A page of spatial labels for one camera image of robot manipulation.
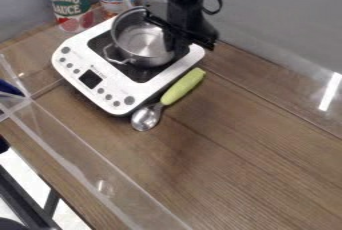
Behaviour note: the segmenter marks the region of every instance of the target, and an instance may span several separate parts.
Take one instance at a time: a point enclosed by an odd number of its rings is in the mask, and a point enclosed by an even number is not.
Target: display screen
[[[80,81],[90,89],[94,89],[102,82],[102,78],[91,70],[88,70],[80,77]]]

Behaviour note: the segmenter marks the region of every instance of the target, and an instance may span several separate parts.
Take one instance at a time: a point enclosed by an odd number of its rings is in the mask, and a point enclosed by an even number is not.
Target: tomato can
[[[60,28],[78,33],[94,25],[90,0],[51,0]]]

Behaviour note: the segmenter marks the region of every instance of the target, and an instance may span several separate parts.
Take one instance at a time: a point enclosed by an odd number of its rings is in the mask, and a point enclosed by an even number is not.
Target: white wall
[[[0,0],[0,41],[51,20],[48,0]],[[311,60],[342,72],[342,0],[224,0],[211,18],[222,39],[291,64]]]

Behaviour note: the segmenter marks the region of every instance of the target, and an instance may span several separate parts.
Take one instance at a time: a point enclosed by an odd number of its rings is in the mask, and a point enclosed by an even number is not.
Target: button
[[[70,48],[70,47],[64,47],[64,48],[62,49],[62,53],[63,53],[63,54],[68,54],[70,51],[71,51],[71,48]]]
[[[124,99],[124,104],[126,105],[132,105],[135,102],[135,98],[132,96],[128,96],[126,99]]]

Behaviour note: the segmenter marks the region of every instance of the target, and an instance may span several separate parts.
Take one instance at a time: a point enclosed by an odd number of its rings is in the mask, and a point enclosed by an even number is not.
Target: spoon handle
[[[196,87],[204,76],[206,72],[200,68],[194,68],[168,89],[160,103],[164,106],[172,105]]]

